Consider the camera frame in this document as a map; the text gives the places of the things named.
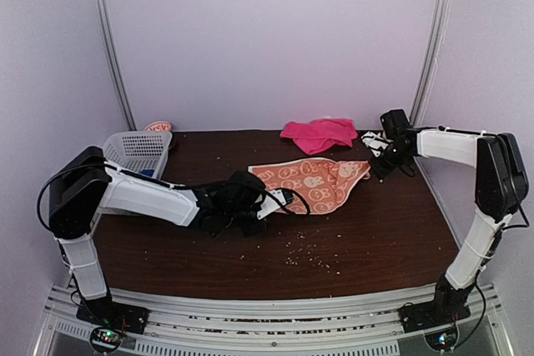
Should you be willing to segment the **orange bunny towel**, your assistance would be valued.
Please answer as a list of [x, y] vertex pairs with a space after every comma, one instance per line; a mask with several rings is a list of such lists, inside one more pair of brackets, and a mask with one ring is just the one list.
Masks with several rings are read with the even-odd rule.
[[285, 163], [253, 165], [248, 171], [263, 181], [268, 190], [295, 190], [296, 199], [289, 210], [313, 215], [333, 213], [348, 200], [352, 189], [370, 177], [370, 165], [364, 161], [334, 161], [328, 158], [303, 158]]

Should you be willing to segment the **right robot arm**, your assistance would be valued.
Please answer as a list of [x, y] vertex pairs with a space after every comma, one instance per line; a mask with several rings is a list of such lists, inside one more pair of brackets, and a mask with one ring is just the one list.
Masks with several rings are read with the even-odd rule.
[[491, 261], [506, 231], [527, 228], [513, 223], [523, 214], [529, 179], [513, 133], [415, 127], [402, 109], [380, 116], [386, 144], [370, 159], [370, 170], [384, 181], [396, 170], [408, 172], [417, 158], [436, 159], [471, 168], [472, 223], [458, 254], [438, 278], [425, 306], [433, 323], [443, 324], [463, 312], [478, 276]]

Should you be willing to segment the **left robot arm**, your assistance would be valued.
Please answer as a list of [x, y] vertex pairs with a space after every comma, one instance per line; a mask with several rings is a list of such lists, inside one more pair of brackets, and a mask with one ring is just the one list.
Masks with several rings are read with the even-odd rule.
[[204, 185], [169, 183], [108, 161], [101, 148], [91, 146], [46, 181], [36, 209], [39, 222], [64, 251], [88, 313], [111, 326], [120, 309], [111, 300], [93, 243], [95, 218], [149, 217], [207, 233], [238, 224], [252, 235], [264, 228], [276, 203], [248, 172]]

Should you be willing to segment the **pink towel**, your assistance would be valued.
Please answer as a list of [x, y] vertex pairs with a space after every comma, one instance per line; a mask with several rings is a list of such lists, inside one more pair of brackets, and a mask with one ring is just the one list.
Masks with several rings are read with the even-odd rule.
[[316, 155], [336, 146], [351, 148], [358, 138], [353, 121], [345, 118], [322, 118], [309, 123], [289, 122], [280, 132], [306, 155]]

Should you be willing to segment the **blue rolled towel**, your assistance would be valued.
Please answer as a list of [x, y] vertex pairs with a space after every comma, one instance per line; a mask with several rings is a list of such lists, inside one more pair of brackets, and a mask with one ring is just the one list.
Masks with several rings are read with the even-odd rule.
[[143, 169], [143, 170], [139, 171], [139, 174], [142, 174], [142, 175], [147, 176], [147, 177], [153, 177], [154, 170], [153, 169]]

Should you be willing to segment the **red white bowl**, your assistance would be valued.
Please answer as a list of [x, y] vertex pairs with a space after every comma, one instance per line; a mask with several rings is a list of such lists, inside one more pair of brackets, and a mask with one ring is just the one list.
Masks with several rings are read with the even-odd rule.
[[173, 126], [167, 121], [157, 121], [148, 124], [144, 130], [147, 132], [171, 132]]

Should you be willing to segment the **white plastic basket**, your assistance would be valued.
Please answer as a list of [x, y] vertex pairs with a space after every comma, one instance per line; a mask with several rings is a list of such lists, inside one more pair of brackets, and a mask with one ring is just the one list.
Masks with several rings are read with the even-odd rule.
[[168, 162], [172, 139], [171, 132], [115, 133], [104, 142], [103, 155], [107, 160], [136, 173], [153, 169], [151, 178], [160, 179]]

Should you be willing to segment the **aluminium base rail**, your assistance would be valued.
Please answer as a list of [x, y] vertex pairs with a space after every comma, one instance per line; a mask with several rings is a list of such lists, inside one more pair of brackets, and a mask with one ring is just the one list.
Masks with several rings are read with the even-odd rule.
[[[428, 344], [447, 326], [405, 333], [397, 309], [431, 300], [433, 286], [338, 298], [237, 301], [180, 298], [112, 289], [120, 303], [145, 307], [142, 334], [130, 333], [110, 355], [519, 355], [493, 285], [482, 287], [484, 319], [454, 353]], [[76, 319], [73, 285], [52, 286], [29, 355], [98, 355], [92, 324]], [[483, 299], [469, 297], [471, 316], [456, 323], [459, 342], [481, 316]]]

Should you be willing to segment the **right aluminium post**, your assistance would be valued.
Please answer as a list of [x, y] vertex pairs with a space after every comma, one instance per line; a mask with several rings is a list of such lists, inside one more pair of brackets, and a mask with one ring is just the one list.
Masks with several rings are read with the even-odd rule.
[[409, 116], [410, 122], [416, 126], [422, 125], [426, 113], [437, 71], [437, 57], [446, 32], [450, 3], [451, 0], [435, 0], [425, 56]]

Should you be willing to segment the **aluminium post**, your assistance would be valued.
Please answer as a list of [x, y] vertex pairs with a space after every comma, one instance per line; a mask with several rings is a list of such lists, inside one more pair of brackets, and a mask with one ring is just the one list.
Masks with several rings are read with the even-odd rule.
[[123, 74], [119, 65], [108, 13], [108, 5], [106, 0], [95, 0], [95, 3], [103, 38], [104, 52], [112, 79], [113, 89], [118, 99], [119, 109], [122, 113], [127, 129], [130, 131], [135, 131], [137, 129], [137, 125], [134, 121], [134, 114], [128, 99], [128, 94], [124, 85]]
[[437, 71], [437, 57], [446, 32], [450, 3], [451, 0], [435, 0], [425, 56], [409, 116], [410, 122], [416, 126], [422, 125], [426, 113]]

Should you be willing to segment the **left aluminium post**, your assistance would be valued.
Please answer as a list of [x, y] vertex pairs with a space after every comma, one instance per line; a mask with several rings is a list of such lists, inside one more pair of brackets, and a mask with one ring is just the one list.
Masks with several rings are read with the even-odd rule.
[[134, 121], [134, 114], [128, 99], [128, 94], [124, 85], [123, 74], [119, 65], [108, 13], [108, 5], [106, 0], [95, 0], [95, 3], [103, 38], [104, 52], [112, 79], [113, 89], [118, 99], [119, 109], [122, 113], [127, 129], [130, 131], [135, 131], [137, 129], [137, 125]]

